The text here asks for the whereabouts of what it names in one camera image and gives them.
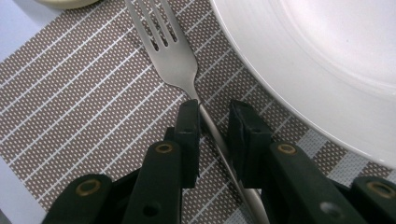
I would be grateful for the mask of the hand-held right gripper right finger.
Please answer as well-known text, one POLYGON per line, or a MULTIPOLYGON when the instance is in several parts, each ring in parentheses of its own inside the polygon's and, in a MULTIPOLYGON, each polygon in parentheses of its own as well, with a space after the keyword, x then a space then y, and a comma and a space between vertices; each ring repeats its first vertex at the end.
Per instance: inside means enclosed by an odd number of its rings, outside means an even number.
POLYGON ((229 108, 228 146, 237 179, 245 189, 260 189, 262 156, 272 142, 272 132, 251 105, 231 100, 229 108))

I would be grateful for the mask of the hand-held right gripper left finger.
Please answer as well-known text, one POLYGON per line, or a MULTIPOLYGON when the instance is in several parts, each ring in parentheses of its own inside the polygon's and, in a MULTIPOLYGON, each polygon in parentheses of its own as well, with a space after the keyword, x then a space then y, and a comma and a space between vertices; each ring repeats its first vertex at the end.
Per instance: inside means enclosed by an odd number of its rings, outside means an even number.
POLYGON ((181 187, 193 189, 199 176, 200 113, 197 100, 189 100, 179 106, 176 124, 168 127, 165 140, 181 147, 181 187))

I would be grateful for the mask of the silver metal fork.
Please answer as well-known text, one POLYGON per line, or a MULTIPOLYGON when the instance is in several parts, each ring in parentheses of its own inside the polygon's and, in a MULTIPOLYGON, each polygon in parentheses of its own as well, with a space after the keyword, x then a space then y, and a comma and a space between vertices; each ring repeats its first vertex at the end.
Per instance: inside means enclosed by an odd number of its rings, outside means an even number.
POLYGON ((195 88, 198 63, 167 0, 124 0, 142 44, 164 83, 187 93, 199 105, 201 117, 215 148, 255 224, 269 224, 259 192, 237 179, 225 138, 195 88))

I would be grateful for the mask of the white round plate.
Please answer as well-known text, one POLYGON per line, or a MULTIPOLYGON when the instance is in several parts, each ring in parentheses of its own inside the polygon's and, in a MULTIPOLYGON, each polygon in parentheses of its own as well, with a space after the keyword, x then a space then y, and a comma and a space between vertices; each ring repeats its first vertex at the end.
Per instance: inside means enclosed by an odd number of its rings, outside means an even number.
POLYGON ((303 122, 396 169, 396 0, 209 0, 255 78, 303 122))

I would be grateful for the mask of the beige plastic tray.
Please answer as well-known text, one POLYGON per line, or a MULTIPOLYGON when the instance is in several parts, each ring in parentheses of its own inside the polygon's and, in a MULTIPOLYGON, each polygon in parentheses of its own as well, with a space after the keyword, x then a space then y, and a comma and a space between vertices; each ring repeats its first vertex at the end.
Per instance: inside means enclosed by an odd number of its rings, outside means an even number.
POLYGON ((37 3, 57 9, 75 9, 92 5, 99 0, 35 0, 37 3))

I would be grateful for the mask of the brown striped woven placemat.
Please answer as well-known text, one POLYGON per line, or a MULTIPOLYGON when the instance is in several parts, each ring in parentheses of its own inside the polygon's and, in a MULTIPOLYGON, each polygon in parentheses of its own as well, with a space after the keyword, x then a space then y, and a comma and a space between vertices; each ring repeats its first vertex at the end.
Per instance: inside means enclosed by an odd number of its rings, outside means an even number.
MULTIPOLYGON (((327 177, 396 183, 396 170, 335 145, 271 97, 238 59, 209 0, 169 2, 197 57, 197 90, 220 128, 238 99, 327 177)), ((47 212, 81 175, 119 179, 137 169, 185 100, 157 75, 123 0, 62 11, 0 62, 0 156, 47 212)))

